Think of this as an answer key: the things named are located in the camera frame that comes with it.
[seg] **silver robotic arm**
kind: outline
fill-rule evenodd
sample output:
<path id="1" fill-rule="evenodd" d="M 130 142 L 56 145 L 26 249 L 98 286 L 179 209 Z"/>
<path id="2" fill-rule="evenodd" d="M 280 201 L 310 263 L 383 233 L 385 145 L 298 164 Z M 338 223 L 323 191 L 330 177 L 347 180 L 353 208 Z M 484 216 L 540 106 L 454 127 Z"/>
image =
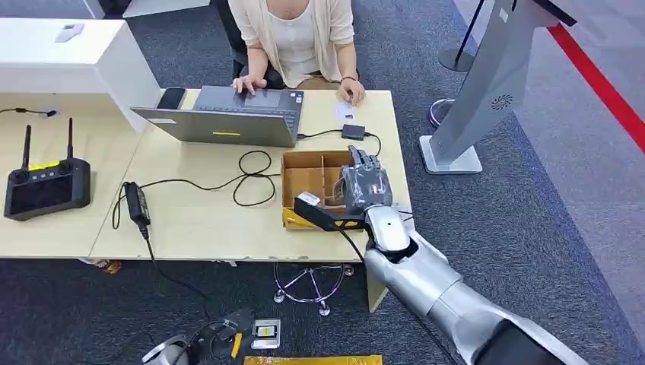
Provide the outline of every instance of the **silver robotic arm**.
<path id="1" fill-rule="evenodd" d="M 364 220 L 362 227 L 370 237 L 364 255 L 367 270 L 417 316 L 428 318 L 448 336 L 467 364 L 587 363 L 533 321 L 464 284 L 441 251 L 405 228 L 398 209 L 391 206 L 389 180 L 377 158 L 353 146 L 349 150 L 352 165 L 342 168 L 335 194 L 350 216 Z M 343 224 L 336 221 L 330 226 L 336 230 Z"/>

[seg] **red line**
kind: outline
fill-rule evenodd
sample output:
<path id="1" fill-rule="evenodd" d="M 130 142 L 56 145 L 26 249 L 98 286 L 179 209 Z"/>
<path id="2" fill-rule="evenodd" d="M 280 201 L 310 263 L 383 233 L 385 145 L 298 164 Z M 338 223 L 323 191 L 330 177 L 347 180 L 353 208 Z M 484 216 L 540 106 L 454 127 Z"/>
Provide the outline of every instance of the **red line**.
<path id="1" fill-rule="evenodd" d="M 564 53 L 576 66 L 589 86 L 607 106 L 625 131 L 645 153 L 645 122 L 636 114 L 634 109 L 618 93 L 616 88 L 607 80 L 600 70 L 593 64 L 589 56 L 576 43 L 576 40 L 567 32 L 562 24 L 548 28 L 551 35 L 558 42 Z"/>

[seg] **cream cardigan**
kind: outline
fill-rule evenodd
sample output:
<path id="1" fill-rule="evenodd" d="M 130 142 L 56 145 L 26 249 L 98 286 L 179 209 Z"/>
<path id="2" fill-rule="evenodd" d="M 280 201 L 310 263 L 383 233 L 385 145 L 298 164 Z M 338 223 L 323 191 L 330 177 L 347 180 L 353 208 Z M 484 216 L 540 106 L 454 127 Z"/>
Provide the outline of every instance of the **cream cardigan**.
<path id="1" fill-rule="evenodd" d="M 336 50 L 334 45 L 354 41 L 353 15 L 351 0 L 309 0 L 313 6 L 312 23 L 314 48 L 320 72 L 327 80 L 340 81 Z M 271 19 L 266 0 L 228 0 L 237 27 L 242 32 L 242 39 L 247 45 L 258 41 L 262 44 L 268 60 L 280 72 L 282 80 L 288 87 L 297 87 L 302 81 L 310 78 L 283 67 L 278 59 L 278 48 L 275 46 Z"/>

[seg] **yellow packaging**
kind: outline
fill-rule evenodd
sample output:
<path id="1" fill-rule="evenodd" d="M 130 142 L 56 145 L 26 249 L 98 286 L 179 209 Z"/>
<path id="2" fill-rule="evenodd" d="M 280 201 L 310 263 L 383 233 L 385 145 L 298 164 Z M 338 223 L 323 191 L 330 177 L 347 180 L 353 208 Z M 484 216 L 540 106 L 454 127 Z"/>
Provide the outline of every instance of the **yellow packaging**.
<path id="1" fill-rule="evenodd" d="M 247 356 L 244 365 L 383 365 L 381 355 L 340 357 L 255 357 Z"/>

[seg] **smartphone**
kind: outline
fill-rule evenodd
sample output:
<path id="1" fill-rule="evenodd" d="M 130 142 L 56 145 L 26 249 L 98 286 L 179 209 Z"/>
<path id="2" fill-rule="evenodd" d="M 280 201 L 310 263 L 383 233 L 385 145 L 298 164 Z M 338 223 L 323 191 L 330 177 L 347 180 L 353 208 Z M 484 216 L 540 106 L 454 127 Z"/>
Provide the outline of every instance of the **smartphone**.
<path id="1" fill-rule="evenodd" d="M 159 100 L 157 105 L 158 109 L 171 109 L 176 110 L 180 107 L 183 95 L 186 93 L 186 89 L 183 87 L 169 87 L 166 89 L 166 92 Z"/>

